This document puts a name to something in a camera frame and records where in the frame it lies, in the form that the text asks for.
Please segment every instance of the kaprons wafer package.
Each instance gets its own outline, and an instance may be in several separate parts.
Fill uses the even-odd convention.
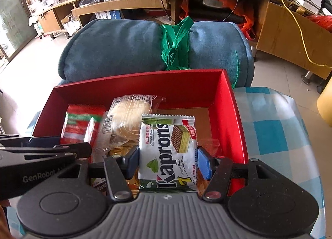
[[[140,190],[197,190],[197,137],[193,116],[144,114],[139,148]]]

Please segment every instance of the shelf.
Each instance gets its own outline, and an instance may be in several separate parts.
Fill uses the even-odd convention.
[[[165,8],[168,8],[168,0],[163,0],[163,3]],[[163,5],[161,0],[112,0],[81,8],[75,8],[72,10],[72,14],[77,17],[80,15],[91,14],[99,11],[137,8],[163,9]]]

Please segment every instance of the glass door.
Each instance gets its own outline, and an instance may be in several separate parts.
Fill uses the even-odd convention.
[[[0,0],[0,66],[14,56],[35,36],[21,0]]]

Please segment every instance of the green strap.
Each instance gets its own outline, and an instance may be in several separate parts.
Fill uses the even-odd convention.
[[[237,56],[237,51],[235,51],[235,57],[236,57],[236,76],[235,76],[235,82],[232,84],[232,89],[237,84],[237,80],[239,79],[239,72],[240,72],[240,62],[239,62],[239,57]]]
[[[188,16],[178,25],[162,25],[163,39],[161,58],[166,70],[189,69],[189,29],[194,24]]]

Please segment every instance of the snack package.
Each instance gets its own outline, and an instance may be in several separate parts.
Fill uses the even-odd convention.
[[[60,144],[88,142],[93,147],[105,110],[104,106],[69,105]]]
[[[193,116],[144,114],[139,136],[140,190],[197,190],[197,138]]]
[[[102,127],[106,120],[107,114],[108,114],[108,111],[103,113],[101,123],[99,124],[98,133],[100,133],[102,131]],[[108,150],[103,151],[103,149],[99,146],[99,141],[100,141],[100,137],[98,135],[93,144],[93,147],[92,147],[91,162],[103,162],[104,158],[107,158],[107,156],[108,156]]]
[[[138,142],[142,114],[157,111],[164,98],[154,95],[126,95],[113,100],[98,133],[95,150],[108,151],[128,141]]]
[[[91,178],[90,186],[99,190],[104,196],[107,194],[107,182],[105,178]]]

